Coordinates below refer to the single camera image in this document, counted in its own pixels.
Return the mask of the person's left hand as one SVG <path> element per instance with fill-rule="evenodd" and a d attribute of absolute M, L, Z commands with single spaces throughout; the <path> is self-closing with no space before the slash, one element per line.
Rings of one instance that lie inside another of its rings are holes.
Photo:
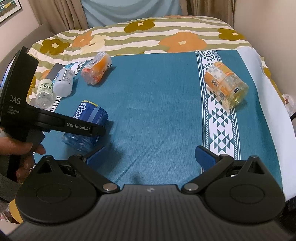
<path fill-rule="evenodd" d="M 18 183 L 23 183 L 25 181 L 30 174 L 30 170 L 35 165 L 34 156 L 31 152 L 32 147 L 32 143 L 24 143 L 15 140 L 1 130 L 1 156 L 21 156 L 21 160 L 18 162 L 19 168 L 15 171 Z"/>

